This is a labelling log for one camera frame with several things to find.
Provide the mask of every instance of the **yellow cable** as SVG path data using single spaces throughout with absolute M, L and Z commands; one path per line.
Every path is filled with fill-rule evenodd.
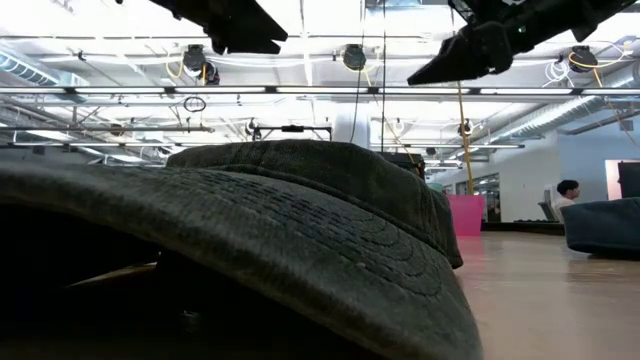
M 400 146 L 402 146 L 402 148 L 404 149 L 404 151 L 407 152 L 407 155 L 409 155 L 409 160 L 411 161 L 411 164 L 413 166 L 416 166 L 416 162 L 413 160 L 413 156 L 411 155 L 411 153 L 409 152 L 409 149 L 407 149 L 406 146 L 404 146 L 404 144 L 402 143 L 402 141 L 400 141 L 400 138 L 398 137 L 398 135 L 396 135 L 396 132 L 393 130 L 393 128 L 391 127 L 391 125 L 389 125 L 389 122 L 386 119 L 382 119 L 382 121 L 384 122 L 385 125 L 387 125 L 387 128 L 389 130 L 391 130 L 391 133 L 393 134 L 393 137 L 396 138 L 396 141 L 398 142 L 398 144 L 400 144 Z M 420 176 L 420 170 L 418 169 L 418 167 L 416 166 L 416 172 L 418 173 L 418 176 Z
M 622 55 L 616 61 L 612 61 L 612 62 L 604 64 L 604 65 L 587 65 L 587 64 L 582 64 L 582 63 L 579 63 L 579 62 L 573 60 L 573 55 L 575 55 L 575 54 L 576 53 L 574 53 L 574 52 L 569 54 L 569 61 L 574 63 L 574 64 L 576 64 L 576 65 L 578 65 L 578 66 L 582 66 L 583 68 L 587 68 L 587 69 L 602 69 L 602 68 L 605 68 L 607 66 L 615 65 L 615 64 L 619 63 L 620 61 L 622 61 L 622 58 L 624 58 L 624 56 L 625 56 L 624 50 L 623 50 Z
M 376 54 L 376 62 L 378 62 L 380 60 L 380 53 Z M 347 67 L 347 65 L 344 64 L 344 61 L 342 62 L 342 64 L 344 65 L 344 68 L 347 69 L 350 72 L 355 72 L 355 73 L 359 73 L 362 72 L 365 76 L 365 78 L 367 79 L 367 84 L 369 84 L 369 87 L 371 87 L 371 77 L 369 76 L 369 73 L 371 72 L 371 70 L 376 69 L 379 65 L 372 65 L 370 66 L 368 69 L 362 69 L 360 71 L 356 71 L 356 70 L 351 70 Z
M 371 77 L 369 76 L 369 73 L 364 73 L 364 76 L 367 79 L 367 84 L 369 84 L 369 87 L 371 87 Z
M 169 76 L 171 76 L 174 79 L 177 79 L 180 76 L 182 76 L 182 68 L 184 67 L 184 52 L 182 53 L 182 55 L 180 55 L 180 69 L 178 69 L 178 75 L 174 74 L 173 71 L 171 71 L 171 68 L 169 67 L 170 55 L 171 54 L 167 52 L 167 62 L 165 63 L 165 68 L 167 69 L 167 74 L 169 74 Z
M 602 80 L 600 79 L 600 74 L 598 74 L 598 69 L 593 69 L 593 75 L 596 77 L 596 81 L 598 82 L 598 85 L 603 88 L 604 85 L 602 83 Z M 610 101 L 607 101 L 607 105 L 609 106 L 609 108 L 611 109 L 611 111 L 613 111 L 613 115 L 616 117 L 616 119 L 618 119 L 618 123 L 620 124 L 620 127 L 624 130 L 624 133 L 627 135 L 627 137 L 629 138 L 629 140 L 631 140 L 631 142 L 637 146 L 640 147 L 640 144 L 638 144 L 636 142 L 636 139 L 633 138 L 633 136 L 631 136 L 631 134 L 629 134 L 629 130 L 627 130 L 627 128 L 622 124 L 622 119 L 620 118 L 620 115 L 618 114 L 618 112 L 616 111 L 616 109 L 613 107 L 613 105 L 611 105 Z
M 596 81 L 598 82 L 598 85 L 600 85 L 600 87 L 604 87 L 604 85 L 602 84 L 602 80 L 600 80 L 600 75 L 598 74 L 598 69 L 593 69 L 593 75 L 595 75 Z
M 458 81 L 458 103 L 460 105 L 460 132 L 462 133 L 462 143 L 464 146 L 464 157 L 467 163 L 467 176 L 469 177 L 469 195 L 474 194 L 473 189 L 473 173 L 471 171 L 471 154 L 469 153 L 469 138 L 465 131 L 464 109 L 462 106 L 462 83 Z

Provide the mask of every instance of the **ceiling light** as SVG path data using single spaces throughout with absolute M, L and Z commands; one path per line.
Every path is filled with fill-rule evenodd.
M 64 94 L 63 88 L 54 87 L 0 87 L 0 94 Z
M 477 146 L 475 148 L 469 148 L 469 154 L 476 152 L 480 150 L 480 148 L 478 148 Z M 463 151 L 458 151 L 457 153 L 455 153 L 455 155 L 452 155 L 451 157 L 449 157 L 449 160 L 454 160 L 459 158 L 460 156 L 464 155 L 464 150 Z
M 134 162 L 134 163 L 144 162 L 144 160 L 138 157 L 129 156 L 129 155 L 109 155 L 109 157 L 114 158 L 116 160 L 124 161 L 124 162 Z
M 457 94 L 457 88 L 414 88 L 414 87 L 398 87 L 398 88 L 382 88 L 381 93 L 389 94 L 412 94 L 412 95 L 451 95 Z M 462 89 L 462 93 L 466 94 L 469 89 Z
M 180 146 L 183 147 L 198 147 L 198 146 L 209 146 L 209 145 L 224 145 L 228 143 L 180 143 Z
M 118 147 L 118 143 L 69 143 L 69 146 L 95 146 L 95 147 Z
M 462 166 L 426 166 L 426 170 L 462 170 Z
M 586 89 L 582 95 L 638 95 L 640 89 Z
M 61 143 L 50 143 L 50 142 L 23 142 L 23 143 L 7 143 L 9 146 L 64 146 Z
M 483 95 L 569 95 L 573 89 L 482 89 L 480 94 Z
M 356 94 L 366 92 L 367 88 L 345 88 L 345 87 L 278 87 L 280 94 Z
M 58 140 L 58 141 L 73 141 L 76 140 L 73 136 L 69 136 L 67 134 L 63 134 L 59 131 L 51 131 L 51 130 L 30 130 L 27 133 L 31 135 L 40 136 L 43 138 Z
M 472 149 L 522 149 L 524 145 L 470 145 Z
M 462 145 L 460 144 L 384 144 L 384 147 L 388 148 L 434 148 L 434 149 L 460 149 Z
M 86 87 L 75 88 L 78 94 L 163 94 L 162 87 Z
M 425 164 L 438 165 L 438 164 L 454 164 L 460 165 L 462 161 L 458 160 L 424 160 Z
M 164 146 L 162 143 L 125 143 L 123 146 L 127 147 L 150 147 L 150 146 Z
M 246 93 L 264 93 L 265 88 L 262 86 L 193 86 L 193 87 L 177 87 L 177 93 L 180 94 L 246 94 Z

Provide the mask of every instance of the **rod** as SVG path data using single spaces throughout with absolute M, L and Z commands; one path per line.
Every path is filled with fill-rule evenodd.
M 13 131 L 60 131 L 60 132 L 85 132 L 85 131 L 97 131 L 97 132 L 215 132 L 215 129 L 208 127 L 30 127 L 30 126 L 13 126 L 13 127 L 0 127 L 0 132 L 13 132 Z

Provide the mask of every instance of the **dark hair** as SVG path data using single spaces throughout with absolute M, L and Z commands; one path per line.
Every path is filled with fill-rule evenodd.
M 578 182 L 575 180 L 562 180 L 560 184 L 558 184 L 558 187 L 556 189 L 558 190 L 560 195 L 565 195 L 567 191 L 575 190 L 578 187 L 580 187 L 580 184 L 578 184 Z

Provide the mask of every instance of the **cable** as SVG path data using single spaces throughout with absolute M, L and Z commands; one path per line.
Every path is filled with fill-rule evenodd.
M 547 79 L 549 79 L 549 83 L 552 83 L 564 80 L 569 75 L 570 71 L 571 69 L 569 68 L 569 65 L 567 65 L 565 62 L 560 62 L 558 64 L 549 63 L 544 69 L 544 74 Z
M 167 69 L 167 74 L 169 74 L 169 76 L 171 76 L 174 79 L 178 79 L 182 76 L 182 68 L 184 67 L 184 52 L 182 53 L 182 56 L 180 56 L 180 69 L 178 69 L 178 75 L 174 74 L 173 71 L 171 71 L 171 68 L 169 67 L 169 61 L 167 61 L 165 63 L 165 68 Z
M 596 78 L 596 82 L 598 83 L 598 85 L 603 88 L 604 84 L 602 83 L 602 80 L 600 79 L 600 74 L 598 74 L 598 69 L 593 69 L 593 75 Z M 611 109 L 611 111 L 613 111 L 613 115 L 616 117 L 616 119 L 618 119 L 618 123 L 620 124 L 620 127 L 624 130 L 624 133 L 627 135 L 627 137 L 629 138 L 629 140 L 631 140 L 631 142 L 633 143 L 633 145 L 635 145 L 636 147 L 640 148 L 640 144 L 638 144 L 638 142 L 636 142 L 636 139 L 633 138 L 633 136 L 631 136 L 631 134 L 629 134 L 629 130 L 627 130 L 627 128 L 624 126 L 624 124 L 622 123 L 622 119 L 620 118 L 620 114 L 618 114 L 618 112 L 616 111 L 616 109 L 613 107 L 613 105 L 611 105 L 610 101 L 607 101 L 607 105 L 609 106 L 609 108 Z
M 453 8 L 451 8 L 451 26 L 455 29 L 455 15 L 453 13 Z M 473 195 L 473 173 L 471 171 L 471 153 L 469 152 L 469 137 L 467 133 L 464 131 L 465 121 L 464 121 L 464 107 L 462 103 L 462 82 L 458 81 L 458 104 L 460 106 L 460 133 L 462 134 L 462 144 L 464 148 L 464 157 L 465 163 L 467 164 L 467 176 L 469 177 L 469 194 Z
M 387 86 L 387 2 L 382 2 L 382 88 Z M 369 78 L 369 71 L 365 73 L 369 86 L 371 86 L 371 79 Z M 385 108 L 387 105 L 387 92 L 382 92 L 382 125 L 380 126 L 380 150 L 384 151 L 384 124 L 387 123 L 385 118 Z
M 573 60 L 573 55 L 575 55 L 576 53 L 572 52 L 571 54 L 569 54 L 569 61 L 571 61 L 572 63 L 581 66 L 583 68 L 587 68 L 587 69 L 602 69 L 605 68 L 607 66 L 611 66 L 611 65 L 615 65 L 617 63 L 619 63 L 620 61 L 622 61 L 622 59 L 624 59 L 625 56 L 627 56 L 627 54 L 623 51 L 622 54 L 620 54 L 620 57 L 617 60 L 614 60 L 610 63 L 606 63 L 604 65 L 587 65 L 587 64 L 582 64 L 579 63 L 575 60 Z
M 571 87 L 576 87 L 576 84 L 573 83 L 573 80 L 571 80 L 569 76 L 567 76 L 567 81 L 569 81 L 569 84 L 571 85 Z
M 380 53 L 376 54 L 376 63 L 380 60 Z M 351 70 L 347 67 L 347 65 L 345 65 L 344 61 L 342 62 L 342 64 L 344 65 L 344 68 L 347 69 L 347 71 L 350 72 L 358 72 L 356 70 Z M 368 69 L 362 69 L 359 71 L 362 71 L 362 73 L 364 74 L 365 78 L 367 79 L 367 84 L 369 84 L 369 87 L 371 87 L 371 77 L 369 76 L 369 73 L 375 69 L 377 69 L 378 67 L 380 67 L 380 65 L 372 65 L 370 66 Z
M 364 50 L 364 35 L 365 35 L 365 19 L 366 19 L 366 10 L 363 9 L 362 12 L 362 40 L 360 43 L 360 48 Z M 356 135 L 356 123 L 358 121 L 358 100 L 360 99 L 360 80 L 362 79 L 362 69 L 358 70 L 358 85 L 356 87 L 356 106 L 355 112 L 353 114 L 353 127 L 351 128 L 351 138 L 349 139 L 349 143 L 353 143 L 353 138 Z

